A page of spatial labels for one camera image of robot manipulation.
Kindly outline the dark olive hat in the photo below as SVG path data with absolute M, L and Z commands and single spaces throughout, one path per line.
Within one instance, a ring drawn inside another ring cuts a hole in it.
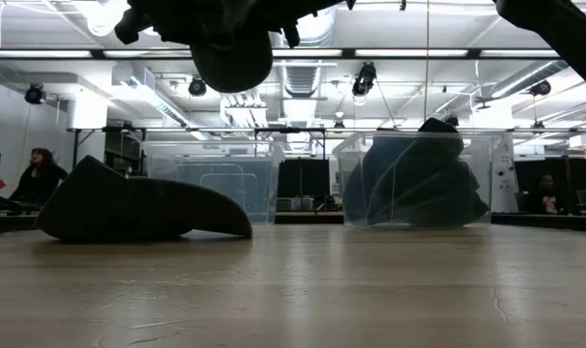
M 46 201 L 36 226 L 70 243 L 158 241 L 192 230 L 253 234 L 244 209 L 222 193 L 165 179 L 126 178 L 91 156 Z
M 297 22 L 343 0 L 132 0 L 165 42 L 185 44 L 207 85 L 249 90 L 270 74 L 272 32 L 299 44 Z

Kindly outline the clear plastic bin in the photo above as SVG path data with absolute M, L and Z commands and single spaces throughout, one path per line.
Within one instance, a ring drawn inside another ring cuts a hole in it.
M 238 203 L 254 225 L 275 222 L 284 152 L 265 140 L 147 141 L 150 178 L 216 190 Z
M 480 188 L 478 194 L 488 205 L 489 211 L 480 219 L 460 227 L 416 227 L 405 222 L 394 221 L 383 224 L 369 225 L 366 222 L 366 185 L 363 178 L 363 161 L 373 140 L 381 136 L 416 137 L 419 132 L 376 131 L 355 133 L 342 141 L 334 150 L 339 169 L 339 188 L 342 201 L 344 221 L 348 225 L 368 229 L 451 229 L 464 226 L 484 225 L 490 223 L 491 188 L 492 188 L 492 155 L 497 138 L 486 134 L 461 134 L 464 150 L 460 157 L 471 167 Z

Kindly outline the black partition screen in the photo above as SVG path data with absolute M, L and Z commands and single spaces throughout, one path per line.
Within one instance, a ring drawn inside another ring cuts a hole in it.
M 328 195 L 329 174 L 326 159 L 286 159 L 278 169 L 278 198 Z

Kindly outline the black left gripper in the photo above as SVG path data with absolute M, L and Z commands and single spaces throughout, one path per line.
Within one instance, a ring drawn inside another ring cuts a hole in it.
M 123 12 L 120 21 L 114 27 L 116 37 L 123 44 L 136 42 L 140 32 L 153 26 L 146 4 L 147 0 L 128 0 L 130 7 Z

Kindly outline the white board panel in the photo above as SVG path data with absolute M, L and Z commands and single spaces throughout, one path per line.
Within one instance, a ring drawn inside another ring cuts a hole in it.
M 502 133 L 493 149 L 491 212 L 510 214 L 518 212 L 516 194 L 518 184 L 514 169 L 513 134 Z

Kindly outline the thin black frame bar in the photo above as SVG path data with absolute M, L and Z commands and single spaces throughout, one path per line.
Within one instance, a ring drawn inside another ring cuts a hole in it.
M 509 128 L 509 129 L 483 129 L 483 128 L 456 128 L 459 133 L 519 133 L 519 134 L 543 134 L 543 133 L 560 133 L 560 134 L 577 134 L 586 133 L 586 128 Z M 260 132 L 277 132 L 277 133 L 301 133 L 301 132 L 320 132 L 320 133 L 348 133 L 348 132 L 375 132 L 375 131 L 401 131 L 401 132 L 417 132 L 415 128 L 294 128 L 294 127 L 279 127 L 279 128 L 118 128 L 105 127 L 100 129 L 67 129 L 68 132 L 154 132 L 154 133 L 191 133 L 191 132 L 207 132 L 207 133 L 260 133 Z

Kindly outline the overhead bar with light strips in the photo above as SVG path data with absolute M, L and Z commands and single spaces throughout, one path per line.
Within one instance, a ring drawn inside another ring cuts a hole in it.
M 278 60 L 553 60 L 552 49 L 496 48 L 275 48 Z M 184 60 L 188 49 L 6 49 L 0 60 Z

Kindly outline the black storage shelf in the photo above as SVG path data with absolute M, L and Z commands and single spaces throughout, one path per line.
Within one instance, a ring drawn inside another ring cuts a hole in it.
M 145 129 L 105 128 L 104 163 L 113 170 L 129 176 L 144 176 L 146 155 L 143 142 Z

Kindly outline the person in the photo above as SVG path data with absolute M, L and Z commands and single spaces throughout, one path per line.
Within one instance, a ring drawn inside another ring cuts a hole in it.
M 20 176 L 10 200 L 42 206 L 68 177 L 46 148 L 34 148 L 28 167 Z
M 568 209 L 562 196 L 554 187 L 550 174 L 541 175 L 535 188 L 525 195 L 524 212 L 532 215 L 567 215 Z

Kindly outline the blue denim hat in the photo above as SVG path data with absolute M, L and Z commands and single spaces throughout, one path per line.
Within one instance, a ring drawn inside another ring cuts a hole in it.
M 456 128 L 427 120 L 416 137 L 381 136 L 363 161 L 366 222 L 416 227 L 460 227 L 483 217 L 488 205 Z

